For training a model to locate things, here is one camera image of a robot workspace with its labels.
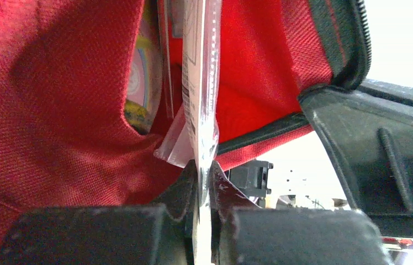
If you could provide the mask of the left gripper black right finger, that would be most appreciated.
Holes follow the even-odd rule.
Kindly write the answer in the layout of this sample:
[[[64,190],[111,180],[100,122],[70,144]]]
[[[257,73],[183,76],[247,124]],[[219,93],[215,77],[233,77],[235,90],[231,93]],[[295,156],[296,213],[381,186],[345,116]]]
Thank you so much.
[[[378,228],[360,211],[267,209],[211,164],[216,264],[392,264]]]

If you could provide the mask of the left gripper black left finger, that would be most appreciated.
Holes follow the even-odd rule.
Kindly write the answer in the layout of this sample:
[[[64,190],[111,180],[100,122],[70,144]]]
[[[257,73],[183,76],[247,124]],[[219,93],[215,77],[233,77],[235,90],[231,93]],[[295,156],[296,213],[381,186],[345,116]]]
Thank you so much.
[[[192,264],[186,222],[197,193],[189,161],[150,204],[40,208],[22,214],[0,264]]]

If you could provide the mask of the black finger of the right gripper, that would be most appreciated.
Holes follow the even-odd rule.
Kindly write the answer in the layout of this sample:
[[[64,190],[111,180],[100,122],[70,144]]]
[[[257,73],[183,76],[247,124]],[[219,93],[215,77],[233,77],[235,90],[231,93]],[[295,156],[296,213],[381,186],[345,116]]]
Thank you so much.
[[[413,238],[413,88],[367,79],[354,90],[316,86],[298,100],[350,207],[384,236]]]

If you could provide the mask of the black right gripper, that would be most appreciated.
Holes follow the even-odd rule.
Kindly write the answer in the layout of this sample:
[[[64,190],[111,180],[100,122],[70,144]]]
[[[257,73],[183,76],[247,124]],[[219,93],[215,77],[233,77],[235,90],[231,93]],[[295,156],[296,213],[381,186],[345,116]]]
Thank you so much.
[[[268,161],[252,160],[227,171],[227,179],[245,196],[265,198],[271,194],[268,188],[269,170],[274,164]]]

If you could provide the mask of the clear plastic pouch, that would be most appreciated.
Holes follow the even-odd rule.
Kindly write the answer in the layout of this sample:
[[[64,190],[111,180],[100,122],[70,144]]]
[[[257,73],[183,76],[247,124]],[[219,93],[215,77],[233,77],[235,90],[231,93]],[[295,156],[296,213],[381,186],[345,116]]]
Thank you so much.
[[[159,1],[158,18],[166,70],[166,107],[174,119],[156,155],[178,167],[195,162],[193,211],[195,264],[211,264],[211,164],[219,141],[216,104],[219,89],[221,1]],[[173,110],[172,44],[182,41],[182,107]]]

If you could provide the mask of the red student backpack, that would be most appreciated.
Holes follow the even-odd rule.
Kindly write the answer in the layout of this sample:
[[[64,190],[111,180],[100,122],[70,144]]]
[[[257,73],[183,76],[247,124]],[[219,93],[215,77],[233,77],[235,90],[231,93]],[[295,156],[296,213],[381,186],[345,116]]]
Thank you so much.
[[[180,170],[123,117],[146,1],[0,1],[0,245],[40,206],[145,204]],[[363,1],[223,1],[218,162],[308,133],[297,97],[356,88],[371,63]]]

